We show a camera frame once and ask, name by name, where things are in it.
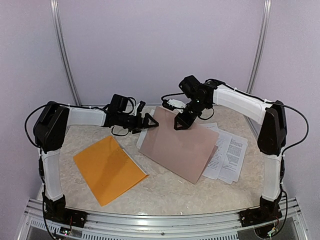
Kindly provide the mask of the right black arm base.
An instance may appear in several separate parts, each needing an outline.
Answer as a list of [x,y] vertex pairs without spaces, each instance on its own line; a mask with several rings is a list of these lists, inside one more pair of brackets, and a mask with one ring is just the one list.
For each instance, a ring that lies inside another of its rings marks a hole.
[[261,196],[259,199],[259,207],[247,208],[238,213],[241,226],[249,227],[280,219],[283,216],[279,206],[281,198],[282,194],[274,201],[269,201]]

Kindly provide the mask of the white printed sheet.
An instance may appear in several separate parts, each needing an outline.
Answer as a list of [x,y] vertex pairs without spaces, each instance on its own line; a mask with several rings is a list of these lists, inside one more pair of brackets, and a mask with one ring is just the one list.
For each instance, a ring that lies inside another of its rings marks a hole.
[[209,127],[208,129],[218,133],[218,139],[215,143],[216,151],[209,161],[202,175],[206,178],[217,180],[223,167],[227,151],[231,143],[232,137],[228,133],[224,133],[217,128]]
[[142,146],[142,144],[143,144],[143,141],[144,141],[144,139],[145,139],[145,137],[146,137],[146,135],[147,135],[147,132],[148,132],[147,129],[143,129],[143,130],[141,131],[141,133],[140,133],[140,135],[139,135],[139,137],[138,137],[137,143],[136,143],[136,147],[137,147],[138,149],[141,148],[141,146]]
[[206,123],[206,124],[204,124],[204,126],[206,128],[209,128],[209,129],[214,129],[214,130],[218,129],[218,124],[216,122],[214,122],[214,123]]

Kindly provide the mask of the left aluminium frame post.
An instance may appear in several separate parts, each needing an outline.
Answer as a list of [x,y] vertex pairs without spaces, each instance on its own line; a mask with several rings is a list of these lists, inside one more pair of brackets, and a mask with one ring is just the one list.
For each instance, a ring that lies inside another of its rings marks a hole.
[[70,89],[70,93],[72,99],[76,106],[81,106],[81,99],[76,87],[76,83],[73,78],[73,73],[70,66],[70,61],[68,58],[67,48],[64,41],[62,22],[60,18],[60,9],[59,9],[59,1],[58,0],[50,0],[50,8],[53,19],[54,30],[57,38],[57,44],[60,51],[60,56],[62,60],[62,64],[64,67],[64,71],[66,74],[67,83]]

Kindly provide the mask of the pink-brown file folder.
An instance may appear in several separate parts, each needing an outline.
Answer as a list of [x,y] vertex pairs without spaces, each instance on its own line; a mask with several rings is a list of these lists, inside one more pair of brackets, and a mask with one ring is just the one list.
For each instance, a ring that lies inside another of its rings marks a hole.
[[186,130],[175,130],[175,116],[157,106],[153,118],[159,126],[147,130],[139,152],[196,184],[215,154],[219,133],[197,123]]

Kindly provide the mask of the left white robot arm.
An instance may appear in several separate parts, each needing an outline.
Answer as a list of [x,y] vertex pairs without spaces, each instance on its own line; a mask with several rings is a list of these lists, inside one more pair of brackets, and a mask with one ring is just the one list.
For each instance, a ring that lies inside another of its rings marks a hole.
[[43,167],[45,210],[63,223],[70,218],[60,181],[59,158],[66,133],[71,126],[121,127],[132,134],[158,127],[148,113],[142,114],[144,101],[135,104],[132,97],[112,96],[104,107],[83,107],[49,101],[44,105],[34,127],[35,144]]

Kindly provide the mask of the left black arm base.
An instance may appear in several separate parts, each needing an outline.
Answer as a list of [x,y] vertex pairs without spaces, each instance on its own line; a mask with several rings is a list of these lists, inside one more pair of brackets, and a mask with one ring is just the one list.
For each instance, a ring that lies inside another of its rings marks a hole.
[[88,213],[66,207],[66,198],[62,195],[58,200],[51,200],[43,195],[44,218],[56,223],[84,228]]

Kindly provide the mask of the orange folder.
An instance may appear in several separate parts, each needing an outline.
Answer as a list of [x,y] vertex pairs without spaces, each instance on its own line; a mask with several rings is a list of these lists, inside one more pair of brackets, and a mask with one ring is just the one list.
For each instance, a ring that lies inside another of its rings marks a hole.
[[108,136],[73,157],[100,206],[105,206],[149,175]]

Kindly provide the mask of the white printed sheet dense text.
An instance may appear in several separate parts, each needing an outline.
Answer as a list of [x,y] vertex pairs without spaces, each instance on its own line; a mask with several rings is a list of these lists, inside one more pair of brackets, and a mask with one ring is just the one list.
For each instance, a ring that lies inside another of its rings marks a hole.
[[242,170],[248,140],[235,134],[229,134],[231,141],[228,146],[226,157],[219,172],[218,179],[227,184],[238,182]]

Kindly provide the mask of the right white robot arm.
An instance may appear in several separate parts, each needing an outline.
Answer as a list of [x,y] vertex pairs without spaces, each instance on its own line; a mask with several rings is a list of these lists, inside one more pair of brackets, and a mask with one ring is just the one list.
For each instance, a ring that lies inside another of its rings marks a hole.
[[204,110],[214,106],[231,109],[259,127],[256,139],[264,161],[264,182],[255,216],[260,222],[268,221],[279,211],[284,192],[283,153],[287,143],[287,123],[282,102],[261,99],[217,79],[211,78],[201,83],[194,75],[185,77],[179,88],[189,102],[168,100],[170,108],[179,112],[174,119],[175,130],[189,129]]

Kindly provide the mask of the aluminium frame post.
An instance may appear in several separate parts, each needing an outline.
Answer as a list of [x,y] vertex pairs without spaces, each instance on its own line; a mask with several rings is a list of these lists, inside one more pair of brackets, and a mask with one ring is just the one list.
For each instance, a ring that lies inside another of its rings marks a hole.
[[62,64],[64,67],[64,71],[66,74],[67,83],[70,89],[70,93],[72,99],[76,106],[81,106],[81,99],[76,87],[76,83],[73,78],[73,73],[70,66],[70,61],[68,58],[67,48],[64,41],[62,22],[60,18],[60,9],[59,9],[59,1],[58,0],[50,0],[50,8],[53,19],[54,30],[57,38],[57,44],[60,51],[60,56],[62,60]]
[[253,60],[249,82],[246,88],[246,92],[249,94],[253,93],[255,82],[257,79],[258,71],[259,71],[261,58],[263,56],[263,50],[264,50],[265,40],[268,32],[271,8],[272,8],[272,0],[265,0],[263,5],[263,12],[262,12],[262,19],[261,19],[261,25],[259,30],[258,41],[257,41],[257,47],[255,51],[255,56]]

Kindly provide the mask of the white printed sheet back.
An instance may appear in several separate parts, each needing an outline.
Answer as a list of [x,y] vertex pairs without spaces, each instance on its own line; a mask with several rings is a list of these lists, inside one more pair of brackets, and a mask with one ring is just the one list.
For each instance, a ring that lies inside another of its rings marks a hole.
[[214,123],[206,123],[206,124],[204,124],[204,126],[206,128],[209,128],[209,129],[214,129],[214,130],[218,129],[218,124],[216,122],[214,122]]

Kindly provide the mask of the right aluminium frame post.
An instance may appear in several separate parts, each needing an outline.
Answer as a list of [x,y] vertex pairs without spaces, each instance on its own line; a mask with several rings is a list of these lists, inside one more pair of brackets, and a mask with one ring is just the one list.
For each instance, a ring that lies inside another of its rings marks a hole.
[[259,30],[258,41],[257,41],[257,47],[255,51],[255,56],[253,60],[249,82],[246,88],[246,92],[249,94],[253,93],[255,82],[257,79],[258,71],[259,71],[261,58],[263,56],[263,50],[264,50],[265,40],[268,32],[271,8],[272,8],[272,0],[265,0],[263,5],[263,12],[262,12],[262,19],[261,19],[261,25]]

